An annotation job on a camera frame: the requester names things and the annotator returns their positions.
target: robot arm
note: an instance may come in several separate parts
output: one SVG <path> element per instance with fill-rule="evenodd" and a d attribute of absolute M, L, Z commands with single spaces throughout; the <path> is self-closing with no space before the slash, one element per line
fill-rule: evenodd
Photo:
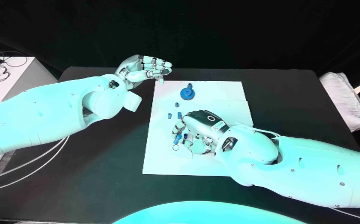
<path fill-rule="evenodd" d="M 359 152 L 239 123 L 229 126 L 214 113 L 201 110 L 178 121 L 172 138 L 194 154 L 214 153 L 243 186 L 265 187 L 318 206 L 360 207 Z"/>
<path fill-rule="evenodd" d="M 135 55 L 114 74 L 36 87 L 0 103 L 0 153 L 65 138 L 123 107 L 136 111 L 142 98 L 129 90 L 151 78 L 164 82 L 171 67 Z"/>

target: blue object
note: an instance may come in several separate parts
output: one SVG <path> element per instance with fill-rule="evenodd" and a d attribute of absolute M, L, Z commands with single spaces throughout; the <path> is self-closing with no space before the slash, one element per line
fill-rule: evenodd
<path fill-rule="evenodd" d="M 192 84 L 188 84 L 188 87 L 179 92 L 179 96 L 184 100 L 191 100 L 195 97 L 195 91 L 192 90 Z"/>
<path fill-rule="evenodd" d="M 178 135 L 177 135 L 177 138 L 175 138 L 175 140 L 174 140 L 174 144 L 175 144 L 175 145 L 178 144 L 178 141 L 181 140 L 181 138 L 182 138 L 182 134 L 178 134 Z"/>
<path fill-rule="evenodd" d="M 133 213 L 114 224 L 158 224 L 158 223 L 286 223 L 304 222 L 255 207 L 224 202 L 174 202 Z"/>

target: white paper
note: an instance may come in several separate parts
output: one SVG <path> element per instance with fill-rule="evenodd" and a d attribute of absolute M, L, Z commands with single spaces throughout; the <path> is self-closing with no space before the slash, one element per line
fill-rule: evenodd
<path fill-rule="evenodd" d="M 181 89 L 190 83 L 195 97 L 192 100 L 184 100 Z M 184 115 L 197 110 L 211 111 L 229 125 L 239 122 L 253 126 L 242 82 L 165 81 L 165 85 L 156 83 L 143 174 L 229 176 L 221 163 L 214 160 L 214 154 L 192 155 L 181 144 L 178 151 L 172 149 L 171 131 L 178 122 L 178 112 Z M 172 119 L 168 119 L 168 113 L 172 114 Z"/>

